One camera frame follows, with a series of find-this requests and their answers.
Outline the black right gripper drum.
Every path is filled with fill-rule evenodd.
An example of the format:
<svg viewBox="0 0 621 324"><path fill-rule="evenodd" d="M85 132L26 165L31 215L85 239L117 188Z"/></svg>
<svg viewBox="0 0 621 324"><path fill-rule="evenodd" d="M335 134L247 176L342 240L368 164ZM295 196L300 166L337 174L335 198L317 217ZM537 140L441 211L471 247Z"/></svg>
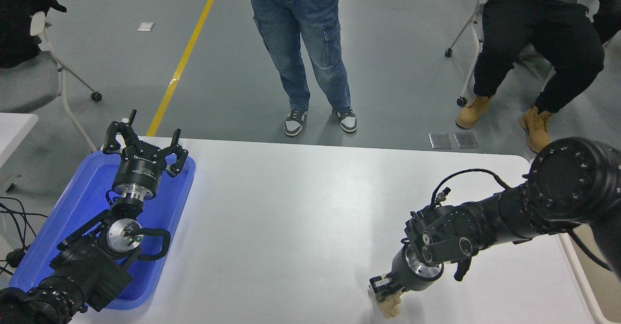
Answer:
<svg viewBox="0 0 621 324"><path fill-rule="evenodd" d="M428 266L408 247L402 247L392 260L388 277L399 288L423 291L439 280L442 274L443 264Z"/></svg>

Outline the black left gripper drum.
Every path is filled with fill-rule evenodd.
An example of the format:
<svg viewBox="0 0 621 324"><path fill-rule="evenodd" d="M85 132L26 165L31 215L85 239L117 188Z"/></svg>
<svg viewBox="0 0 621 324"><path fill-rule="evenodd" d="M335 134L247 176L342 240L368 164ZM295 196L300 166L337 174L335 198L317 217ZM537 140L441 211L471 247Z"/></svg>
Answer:
<svg viewBox="0 0 621 324"><path fill-rule="evenodd" d="M165 158L142 158L135 154L120 154L121 161L113 180L113 190L122 193L127 186L140 186L148 193L156 193L162 171L166 168Z"/></svg>

